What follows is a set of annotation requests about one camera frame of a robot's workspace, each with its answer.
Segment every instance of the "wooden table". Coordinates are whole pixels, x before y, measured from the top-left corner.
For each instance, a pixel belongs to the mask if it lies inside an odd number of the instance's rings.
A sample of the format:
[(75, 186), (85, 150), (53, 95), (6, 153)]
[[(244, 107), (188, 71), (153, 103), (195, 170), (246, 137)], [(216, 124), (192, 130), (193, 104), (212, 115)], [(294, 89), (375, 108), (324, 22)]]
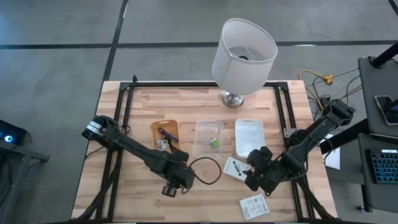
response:
[[(302, 81), (287, 81), (298, 128), (306, 128), (312, 121), (312, 114)], [(99, 99), (97, 114), (113, 117), (120, 82), (105, 82)], [(279, 114), (273, 88), (264, 87), (248, 95), (240, 108), (225, 107), (220, 100), (221, 90), (217, 87), (135, 87), (130, 110), (129, 125), (131, 138), (152, 147), (152, 133), (149, 126), (154, 121), (174, 119), (178, 122), (181, 150), (192, 156), (195, 123), (198, 119), (218, 120), (224, 124), (221, 167), (228, 156), (235, 154), (234, 124), (240, 118), (260, 119), (264, 124), (267, 146), (277, 156), (284, 150)], [(286, 121), (289, 124), (285, 101), (282, 102)], [(91, 142), (87, 153), (99, 148)], [(92, 154), (85, 161), (76, 195), (72, 217), (78, 217), (98, 193), (103, 175), (106, 151)], [(308, 181), (320, 203), (336, 216), (328, 177), (319, 148), (308, 157)], [(198, 162), (195, 172), (207, 181), (212, 181), (218, 170), (211, 162)], [(241, 199), (263, 194), (262, 190), (252, 192), (240, 180), (223, 174), (213, 185), (205, 185), (195, 179), (189, 193), (177, 193), (175, 198), (161, 194), (165, 180), (152, 173), (144, 163), (125, 152), (119, 180), (118, 196), (114, 211), (116, 222), (243, 222), (239, 206)], [(305, 200), (300, 193), (303, 211)], [(279, 184), (270, 197), (266, 197), (270, 213), (253, 218), (250, 222), (296, 221), (291, 184)]]

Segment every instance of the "silver lamp base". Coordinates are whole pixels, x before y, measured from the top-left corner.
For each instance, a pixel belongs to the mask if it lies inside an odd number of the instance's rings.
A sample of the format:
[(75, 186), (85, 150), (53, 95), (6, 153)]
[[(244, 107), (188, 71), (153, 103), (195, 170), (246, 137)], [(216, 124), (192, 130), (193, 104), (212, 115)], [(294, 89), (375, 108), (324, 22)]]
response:
[(244, 96), (243, 95), (235, 95), (228, 91), (223, 90), (221, 92), (221, 100), (224, 105), (229, 108), (237, 108), (243, 104)]

